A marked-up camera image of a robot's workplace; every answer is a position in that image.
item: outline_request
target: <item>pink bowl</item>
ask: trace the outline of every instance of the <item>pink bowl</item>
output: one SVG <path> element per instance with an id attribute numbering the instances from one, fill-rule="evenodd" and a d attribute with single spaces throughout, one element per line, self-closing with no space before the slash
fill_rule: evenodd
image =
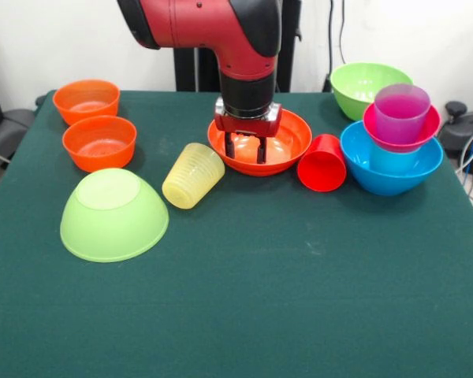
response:
<path id="1" fill-rule="evenodd" d="M 429 112 L 427 112 L 426 120 L 419 133 L 417 141 L 409 144 L 395 144 L 381 140 L 376 136 L 375 104 L 371 104 L 367 107 L 364 112 L 363 121 L 364 128 L 368 135 L 378 146 L 384 150 L 397 153 L 406 153 L 418 150 L 423 144 L 429 142 L 436 135 L 441 126 L 440 113 L 434 106 L 431 106 Z"/>

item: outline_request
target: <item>bowl rim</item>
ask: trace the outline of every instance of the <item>bowl rim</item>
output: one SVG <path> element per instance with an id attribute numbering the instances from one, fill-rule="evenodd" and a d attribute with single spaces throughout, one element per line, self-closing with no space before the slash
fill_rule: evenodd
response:
<path id="1" fill-rule="evenodd" d="M 340 90 L 339 88 L 337 88 L 337 86 L 335 85 L 334 81 L 336 81 L 337 79 L 337 74 L 340 72 L 340 71 L 343 71 L 344 69 L 346 69 L 348 66 L 353 66 L 353 65 L 377 65 L 377 66 L 380 66 L 380 67 L 385 67 L 387 69 L 392 69 L 393 71 L 398 71 L 399 73 L 403 74 L 408 80 L 410 80 L 409 83 L 404 83 L 404 84 L 412 84 L 413 85 L 413 80 L 412 78 L 406 73 L 406 72 L 403 72 L 401 71 L 400 69 L 396 68 L 396 67 L 393 67 L 392 65 L 385 65 L 383 63 L 377 63 L 375 61 L 353 61 L 353 62 L 350 62 L 350 63 L 347 63 L 345 65 L 340 65 L 338 67 L 336 67 L 334 69 L 334 71 L 331 73 L 330 75 L 330 80 L 331 80 L 331 86 L 333 87 L 333 89 L 339 93 L 341 93 L 342 95 L 344 95 L 345 97 L 348 97 L 350 98 L 351 100 L 355 100 L 357 102 L 362 102 L 362 103 L 365 103 L 365 104 L 371 104 L 372 101 L 363 101 L 363 100 L 360 100 L 358 98 L 354 98 L 352 95 L 350 94 L 347 94 L 346 92 Z"/>
<path id="2" fill-rule="evenodd" d="M 75 150 L 71 149 L 71 148 L 68 148 L 67 145 L 66 145 L 66 138 L 67 138 L 67 135 L 70 134 L 70 133 L 73 133 L 74 130 L 77 131 L 78 127 L 85 123 L 85 122 L 88 122 L 88 121 L 91 121 L 91 120 L 95 120 L 95 119 L 112 119 L 112 120 L 123 120 L 125 124 L 127 124 L 128 126 L 131 126 L 130 130 L 133 130 L 133 138 L 132 138 L 132 141 L 128 144 L 126 144 L 126 146 L 124 146 L 123 148 L 121 148 L 120 150 L 117 150 L 117 151 L 114 151 L 112 154 L 105 154 L 105 155 L 100 155 L 100 156 L 91 156 L 91 155 L 85 155 L 85 154 L 79 154 L 78 152 L 76 152 Z M 99 158 L 108 158 L 108 157 L 111 157 L 111 156 L 116 156 L 118 154 L 120 154 L 123 150 L 126 150 L 127 148 L 129 148 L 130 146 L 133 146 L 135 143 L 136 143 L 136 137 L 137 137 L 137 131 L 136 131 L 136 126 L 130 121 L 130 120 L 127 120 L 123 117 L 118 117 L 118 116 L 93 116 L 93 117 L 88 117 L 88 118 L 84 118 L 82 120 L 79 120 L 77 121 L 75 124 L 71 125 L 69 128 L 67 128 L 65 130 L 65 132 L 63 133 L 63 137 L 61 138 L 61 142 L 63 143 L 63 147 L 65 148 L 65 150 L 67 150 L 67 152 L 73 156 L 77 156 L 79 158 L 91 158 L 91 159 L 99 159 Z"/>
<path id="3" fill-rule="evenodd" d="M 235 162 L 237 164 L 243 164 L 245 165 L 246 167 L 267 167 L 267 168 L 274 168 L 274 167 L 278 167 L 279 165 L 283 165 L 283 164 L 288 164 L 290 162 L 294 162 L 298 159 L 300 159 L 304 154 L 305 152 L 307 152 L 308 148 L 310 147 L 311 143 L 312 143 L 312 129 L 310 127 L 310 125 L 308 124 L 308 122 L 305 121 L 305 119 L 303 119 L 302 117 L 300 117 L 298 114 L 294 113 L 293 111 L 291 110 L 287 110 L 287 109 L 282 109 L 282 112 L 286 112 L 286 113 L 290 113 L 292 114 L 294 117 L 298 117 L 302 122 L 304 122 L 306 125 L 307 125 L 307 130 L 308 130 L 308 143 L 307 145 L 300 151 L 299 154 L 297 154 L 295 157 L 291 157 L 290 159 L 288 159 L 287 161 L 281 161 L 279 163 L 274 163 L 274 164 L 258 164 L 258 163 L 247 163 L 245 161 L 240 161 L 240 160 L 237 160 L 233 157 L 227 157 L 225 154 L 220 154 L 219 151 L 215 148 L 214 144 L 212 143 L 212 140 L 210 139 L 210 130 L 212 129 L 212 124 L 214 124 L 215 126 L 215 120 L 212 120 L 209 125 L 208 125 L 208 130 L 207 130 L 207 139 L 208 139 L 208 143 L 210 144 L 210 147 L 212 147 L 212 150 L 214 150 L 216 152 L 217 155 L 219 155 L 219 157 L 221 157 L 221 159 L 228 159 L 228 161 L 231 161 L 231 162 Z"/>
<path id="4" fill-rule="evenodd" d="M 413 150 L 417 150 L 421 146 L 423 146 L 424 144 L 429 142 L 436 135 L 436 133 L 438 132 L 438 130 L 440 130 L 440 127 L 441 127 L 440 113 L 438 112 L 438 109 L 436 109 L 431 104 L 429 110 L 427 111 L 426 117 L 429 116 L 429 113 L 433 113 L 436 116 L 436 118 L 438 119 L 438 126 L 434 129 L 434 131 L 430 135 L 428 135 L 427 137 L 422 138 L 422 139 L 420 139 L 420 140 L 418 140 L 414 143 L 408 143 L 408 144 L 388 143 L 388 142 L 385 142 L 385 141 L 381 140 L 377 136 L 373 135 L 373 133 L 370 133 L 370 131 L 368 130 L 367 122 L 366 122 L 367 113 L 370 111 L 370 109 L 374 109 L 374 108 L 375 108 L 375 104 L 373 102 L 366 108 L 366 110 L 364 110 L 362 121 L 363 121 L 363 125 L 364 125 L 364 130 L 366 130 L 366 133 L 370 136 L 370 138 L 372 138 L 377 143 L 378 146 L 380 146 L 383 149 L 385 149 L 385 147 L 382 147 L 382 146 L 387 146 L 388 148 L 401 150 L 403 152 L 405 152 L 405 150 L 407 152 L 412 152 Z"/>
<path id="5" fill-rule="evenodd" d="M 357 127 L 361 127 L 364 130 L 364 132 L 367 133 L 366 128 L 364 127 L 364 123 L 361 120 L 358 120 L 357 122 L 351 123 L 349 126 L 347 126 L 344 129 L 344 131 L 340 135 L 341 151 L 343 152 L 344 157 L 349 162 L 349 164 L 353 163 L 353 164 L 357 165 L 359 168 L 364 169 L 365 171 L 371 172 L 372 174 L 374 174 L 376 176 L 387 177 L 387 178 L 391 178 L 391 179 L 401 179 L 401 180 L 402 179 L 416 179 L 416 178 L 419 178 L 419 177 L 430 175 L 432 172 L 436 171 L 438 169 L 438 167 L 440 166 L 440 164 L 443 162 L 443 158 L 444 158 L 444 155 L 445 155 L 444 152 L 443 152 L 443 147 L 441 146 L 441 144 L 438 142 L 438 140 L 436 138 L 432 138 L 426 144 L 433 143 L 434 146 L 436 147 L 436 150 L 440 151 L 440 154 L 439 154 L 439 157 L 438 157 L 438 161 L 434 164 L 434 166 L 431 169 L 428 169 L 425 172 L 422 172 L 420 174 L 415 174 L 415 175 L 407 175 L 407 176 L 399 175 L 398 176 L 398 175 L 392 175 L 392 174 L 377 172 L 377 171 L 374 171 L 371 168 L 363 167 L 361 164 L 358 164 L 356 161 L 352 160 L 349 157 L 349 155 L 345 152 L 345 146 L 344 146 L 345 133 L 349 129 L 357 128 Z"/>
<path id="6" fill-rule="evenodd" d="M 59 101 L 58 101 L 59 100 L 58 97 L 60 96 L 60 93 L 62 93 L 63 91 L 66 91 L 67 89 L 69 89 L 73 85 L 81 84 L 81 83 L 102 83 L 102 84 L 108 85 L 109 87 L 112 87 L 113 90 L 117 91 L 117 96 L 111 102 L 107 103 L 105 106 L 102 106 L 101 108 L 98 108 L 98 109 L 71 110 L 71 109 L 65 108 L 64 106 L 61 106 Z M 88 113 L 94 113 L 97 110 L 105 109 L 109 106 L 112 106 L 113 104 L 115 104 L 115 102 L 119 101 L 120 96 L 121 96 L 121 90 L 119 89 L 119 87 L 116 84 L 114 84 L 110 81 L 101 80 L 101 79 L 84 79 L 84 80 L 73 81 L 72 83 L 68 83 L 68 84 L 64 85 L 63 87 L 60 87 L 57 91 L 54 92 L 53 103 L 54 103 L 54 106 L 56 106 L 57 109 L 59 109 L 63 112 L 71 112 L 71 113 L 75 113 L 75 114 L 88 114 Z"/>

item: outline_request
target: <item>plastic bowl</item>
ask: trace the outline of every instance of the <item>plastic bowl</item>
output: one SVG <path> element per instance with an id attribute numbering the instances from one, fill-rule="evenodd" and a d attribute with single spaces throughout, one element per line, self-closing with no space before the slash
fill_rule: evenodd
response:
<path id="1" fill-rule="evenodd" d="M 417 156 L 420 149 L 398 154 L 384 150 L 375 142 L 371 141 L 370 147 L 370 167 L 375 172 L 386 173 L 390 175 L 403 175 L 410 172 L 417 164 Z"/>
<path id="2" fill-rule="evenodd" d="M 443 149 L 436 138 L 421 147 L 417 162 L 403 175 L 375 172 L 370 167 L 371 138 L 363 122 L 349 125 L 341 134 L 341 150 L 352 175 L 361 187 L 376 195 L 398 195 L 427 179 L 441 164 Z"/>
<path id="3" fill-rule="evenodd" d="M 66 249 L 84 260 L 113 262 L 152 248 L 168 228 L 168 210 L 158 193 L 124 169 L 84 177 L 61 219 Z"/>
<path id="4" fill-rule="evenodd" d="M 75 124 L 94 116 L 117 116 L 119 88 L 108 81 L 81 80 L 58 89 L 53 102 L 63 120 Z"/>
<path id="5" fill-rule="evenodd" d="M 429 112 L 427 112 L 426 120 L 424 121 L 423 128 L 421 129 L 416 142 L 408 144 L 389 143 L 377 137 L 375 105 L 371 104 L 368 106 L 366 112 L 364 112 L 364 127 L 374 142 L 384 150 L 397 153 L 407 153 L 419 149 L 436 135 L 441 127 L 441 118 L 440 113 L 436 110 L 436 108 L 431 106 L 429 108 Z"/>
<path id="6" fill-rule="evenodd" d="M 377 93 L 396 83 L 412 84 L 412 79 L 399 69 L 379 63 L 349 63 L 331 74 L 334 97 L 351 120 L 363 119 L 364 110 Z"/>
<path id="7" fill-rule="evenodd" d="M 97 116 L 80 120 L 63 135 L 63 146 L 83 171 L 122 168 L 133 158 L 135 126 L 124 118 Z"/>
<path id="8" fill-rule="evenodd" d="M 297 162 L 312 141 L 312 131 L 301 117 L 283 109 L 277 134 L 266 140 L 266 163 L 257 164 L 259 140 L 253 136 L 233 134 L 235 158 L 225 155 L 224 132 L 212 121 L 208 128 L 210 145 L 231 168 L 249 176 L 271 176 Z"/>

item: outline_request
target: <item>orange bowl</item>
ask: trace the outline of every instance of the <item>orange bowl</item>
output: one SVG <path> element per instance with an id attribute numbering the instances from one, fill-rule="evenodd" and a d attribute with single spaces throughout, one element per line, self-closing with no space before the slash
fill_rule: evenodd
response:
<path id="1" fill-rule="evenodd" d="M 81 80 L 58 89 L 54 105 L 63 120 L 75 124 L 84 118 L 117 116 L 119 88 L 108 81 Z"/>
<path id="2" fill-rule="evenodd" d="M 224 132 L 215 126 L 208 128 L 210 145 L 231 168 L 249 176 L 271 176 L 285 171 L 301 158 L 312 141 L 312 131 L 301 117 L 288 110 L 282 110 L 277 134 L 266 139 L 266 163 L 257 164 L 259 140 L 253 136 L 233 134 L 235 158 L 225 155 Z"/>
<path id="3" fill-rule="evenodd" d="M 122 168 L 133 158 L 136 128 L 120 117 L 97 116 L 80 120 L 63 135 L 63 147 L 86 172 Z"/>

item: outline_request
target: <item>stacked bowls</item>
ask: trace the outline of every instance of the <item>stacked bowls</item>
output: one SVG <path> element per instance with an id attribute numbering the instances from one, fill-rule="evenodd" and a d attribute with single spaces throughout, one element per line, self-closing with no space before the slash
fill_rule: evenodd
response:
<path id="1" fill-rule="evenodd" d="M 434 138 L 440 115 L 427 93 L 411 84 L 380 90 L 363 120 L 349 125 L 341 149 L 352 175 L 377 195 L 398 195 L 422 183 L 443 160 Z"/>

